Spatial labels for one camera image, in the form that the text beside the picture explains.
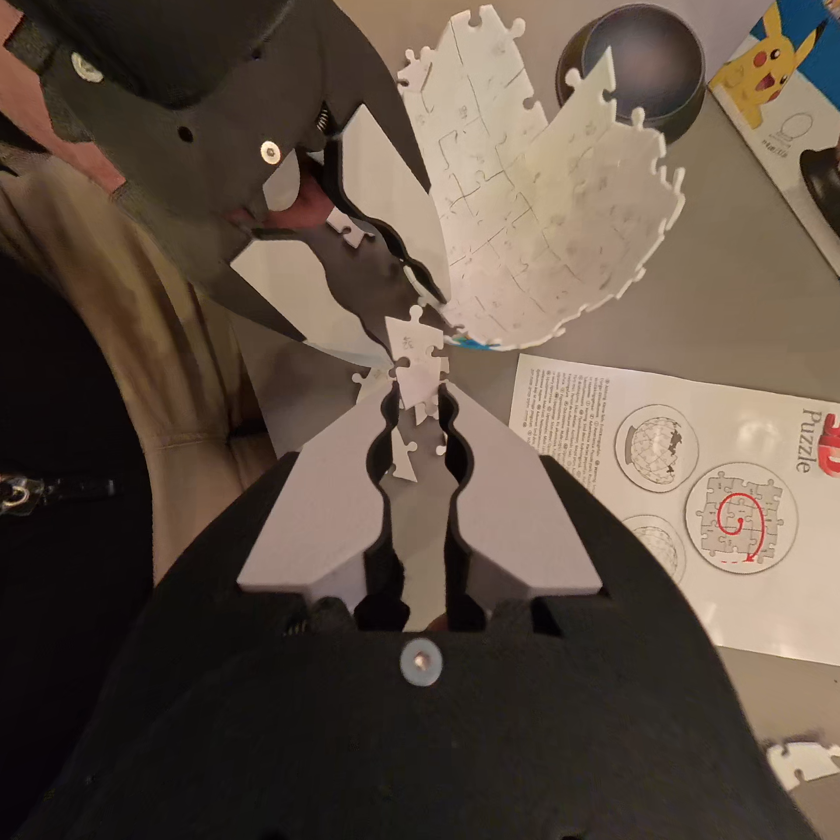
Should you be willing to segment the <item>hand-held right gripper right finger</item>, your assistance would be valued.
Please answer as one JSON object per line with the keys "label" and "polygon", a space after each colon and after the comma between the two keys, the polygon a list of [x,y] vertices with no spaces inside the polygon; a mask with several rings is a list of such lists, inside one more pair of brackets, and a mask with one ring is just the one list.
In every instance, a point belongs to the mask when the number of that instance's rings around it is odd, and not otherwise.
{"label": "hand-held right gripper right finger", "polygon": [[444,541],[449,629],[483,629],[499,604],[594,595],[602,580],[537,451],[453,384],[438,390],[456,482]]}

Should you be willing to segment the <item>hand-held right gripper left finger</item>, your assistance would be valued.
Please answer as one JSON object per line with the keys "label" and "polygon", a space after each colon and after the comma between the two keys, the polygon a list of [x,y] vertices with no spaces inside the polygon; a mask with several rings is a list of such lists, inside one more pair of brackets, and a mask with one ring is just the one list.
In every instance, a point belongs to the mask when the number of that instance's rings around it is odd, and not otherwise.
{"label": "hand-held right gripper left finger", "polygon": [[404,628],[404,568],[382,479],[400,413],[381,385],[301,447],[237,579],[245,592],[341,600],[361,629]]}

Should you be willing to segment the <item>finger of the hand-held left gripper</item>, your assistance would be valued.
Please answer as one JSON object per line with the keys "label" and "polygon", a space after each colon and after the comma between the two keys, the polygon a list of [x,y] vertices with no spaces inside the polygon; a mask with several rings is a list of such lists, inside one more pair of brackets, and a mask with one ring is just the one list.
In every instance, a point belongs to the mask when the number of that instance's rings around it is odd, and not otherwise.
{"label": "finger of the hand-held left gripper", "polygon": [[397,314],[397,264],[376,239],[353,248],[328,226],[270,231],[231,267],[299,342],[358,366],[393,366],[384,318]]}
{"label": "finger of the hand-held left gripper", "polygon": [[365,104],[329,136],[324,164],[342,210],[381,234],[426,298],[440,306],[449,302],[448,258],[434,200]]}

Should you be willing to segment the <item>partly built puzzle ball shell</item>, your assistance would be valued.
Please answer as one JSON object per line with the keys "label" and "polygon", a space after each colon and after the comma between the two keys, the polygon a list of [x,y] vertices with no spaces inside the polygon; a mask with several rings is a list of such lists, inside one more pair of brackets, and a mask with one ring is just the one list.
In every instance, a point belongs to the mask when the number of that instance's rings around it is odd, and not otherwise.
{"label": "partly built puzzle ball shell", "polygon": [[435,48],[406,52],[397,79],[431,182],[451,294],[446,342],[478,350],[539,346],[642,279],[686,203],[683,167],[635,108],[619,122],[613,49],[553,120],[517,39],[492,5],[452,16]]}

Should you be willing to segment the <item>black puzzle ball stand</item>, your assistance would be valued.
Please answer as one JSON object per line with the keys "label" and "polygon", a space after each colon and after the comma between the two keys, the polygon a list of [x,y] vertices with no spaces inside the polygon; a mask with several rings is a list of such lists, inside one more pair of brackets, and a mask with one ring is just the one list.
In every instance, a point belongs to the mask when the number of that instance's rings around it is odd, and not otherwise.
{"label": "black puzzle ball stand", "polygon": [[584,25],[560,56],[555,73],[562,107],[571,97],[565,78],[576,69],[585,77],[612,50],[616,119],[631,124],[644,110],[644,126],[678,141],[700,114],[706,91],[706,60],[694,31],[676,14],[644,3],[618,7]]}

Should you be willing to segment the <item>blue puzzle box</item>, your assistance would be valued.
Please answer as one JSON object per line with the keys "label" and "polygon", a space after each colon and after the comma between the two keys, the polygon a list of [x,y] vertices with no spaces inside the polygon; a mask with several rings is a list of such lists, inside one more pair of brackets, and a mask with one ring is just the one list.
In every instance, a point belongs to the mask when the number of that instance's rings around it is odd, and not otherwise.
{"label": "blue puzzle box", "polygon": [[772,2],[709,89],[839,273],[839,2]]}

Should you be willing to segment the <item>person's left hand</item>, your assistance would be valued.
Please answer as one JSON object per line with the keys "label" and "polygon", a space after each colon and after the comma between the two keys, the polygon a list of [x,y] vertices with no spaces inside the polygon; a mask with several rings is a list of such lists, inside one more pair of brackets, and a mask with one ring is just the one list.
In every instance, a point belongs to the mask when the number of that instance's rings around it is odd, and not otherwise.
{"label": "person's left hand", "polygon": [[327,222],[335,206],[311,173],[311,161],[303,168],[292,160],[291,169],[281,165],[280,175],[291,185],[282,188],[282,209],[269,208],[258,186],[252,197],[241,198],[223,213],[207,205],[212,175],[201,155],[185,140],[176,137],[186,122],[178,112],[137,98],[119,87],[103,82],[105,91],[92,92],[91,102],[79,107],[92,125],[75,123],[78,115],[65,110],[67,102],[54,88],[45,91],[41,78],[13,55],[6,46],[15,29],[28,19],[9,2],[2,2],[2,117],[8,118],[23,139],[12,140],[14,158],[9,166],[21,172],[25,152],[19,146],[33,141],[31,155],[54,156],[116,196],[120,187],[132,190],[138,207],[133,215],[198,223],[212,216],[225,217],[246,229],[315,228]]}

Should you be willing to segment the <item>white instruction leaflet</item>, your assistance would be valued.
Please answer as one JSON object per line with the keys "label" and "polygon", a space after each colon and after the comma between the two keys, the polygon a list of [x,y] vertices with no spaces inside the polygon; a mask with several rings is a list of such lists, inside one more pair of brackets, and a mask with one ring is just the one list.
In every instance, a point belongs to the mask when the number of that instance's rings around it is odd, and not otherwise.
{"label": "white instruction leaflet", "polygon": [[664,566],[712,641],[838,665],[838,403],[521,354],[510,428]]}

